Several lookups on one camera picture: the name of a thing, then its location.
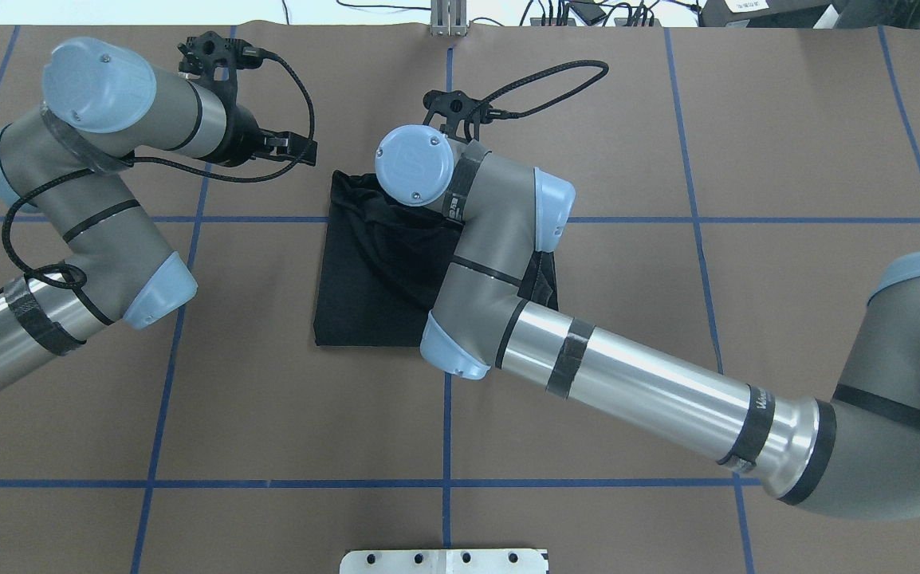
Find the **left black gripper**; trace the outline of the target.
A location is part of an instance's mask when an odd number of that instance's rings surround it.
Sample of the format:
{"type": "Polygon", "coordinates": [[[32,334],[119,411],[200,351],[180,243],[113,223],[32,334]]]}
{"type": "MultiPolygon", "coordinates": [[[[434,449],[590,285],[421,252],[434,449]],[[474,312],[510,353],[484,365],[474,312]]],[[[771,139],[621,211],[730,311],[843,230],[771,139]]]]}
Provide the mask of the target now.
{"type": "Polygon", "coordinates": [[[187,37],[177,50],[182,54],[177,70],[189,76],[200,108],[193,135],[177,153],[224,167],[253,159],[316,166],[316,141],[289,131],[264,130],[253,113],[238,104],[238,72],[259,69],[270,51],[212,30],[187,37]]]}

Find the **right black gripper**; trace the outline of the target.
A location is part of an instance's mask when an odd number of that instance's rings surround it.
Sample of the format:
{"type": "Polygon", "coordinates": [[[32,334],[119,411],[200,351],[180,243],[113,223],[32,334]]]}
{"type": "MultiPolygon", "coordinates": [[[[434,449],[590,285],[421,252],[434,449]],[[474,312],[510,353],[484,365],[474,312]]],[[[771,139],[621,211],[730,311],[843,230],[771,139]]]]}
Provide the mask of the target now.
{"type": "Polygon", "coordinates": [[[434,127],[434,118],[441,116],[439,133],[463,143],[481,139],[481,126],[501,117],[501,110],[493,108],[488,99],[474,99],[460,90],[430,90],[421,102],[425,108],[423,126],[434,127]]]}

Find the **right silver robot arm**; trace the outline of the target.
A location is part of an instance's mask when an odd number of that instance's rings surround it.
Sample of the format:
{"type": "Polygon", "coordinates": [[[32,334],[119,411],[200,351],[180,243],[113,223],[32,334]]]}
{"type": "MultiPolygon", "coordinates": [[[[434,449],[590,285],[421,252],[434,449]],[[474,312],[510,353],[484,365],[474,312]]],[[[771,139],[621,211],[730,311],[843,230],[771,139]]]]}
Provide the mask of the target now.
{"type": "Polygon", "coordinates": [[[377,179],[391,199],[460,225],[419,350],[446,374],[494,368],[756,480],[781,504],[832,518],[920,518],[920,251],[868,295],[831,399],[777,395],[522,295],[551,257],[576,190],[426,124],[388,133],[377,179]]]}

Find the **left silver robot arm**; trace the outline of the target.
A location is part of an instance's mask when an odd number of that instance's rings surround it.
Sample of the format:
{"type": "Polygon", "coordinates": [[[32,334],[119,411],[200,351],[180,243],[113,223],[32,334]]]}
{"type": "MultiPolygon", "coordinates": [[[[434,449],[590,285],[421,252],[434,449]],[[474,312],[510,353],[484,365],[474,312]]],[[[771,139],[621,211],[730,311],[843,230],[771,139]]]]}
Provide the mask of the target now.
{"type": "Polygon", "coordinates": [[[110,324],[144,329],[195,296],[189,266],[121,173],[139,163],[205,171],[139,147],[220,167],[316,163],[312,133],[261,128],[238,103],[238,73],[268,61],[290,70],[284,58],[212,30],[177,48],[170,73],[131,49],[71,37],[42,70],[41,103],[1,128],[1,243],[20,273],[0,289],[0,391],[110,324]]]}

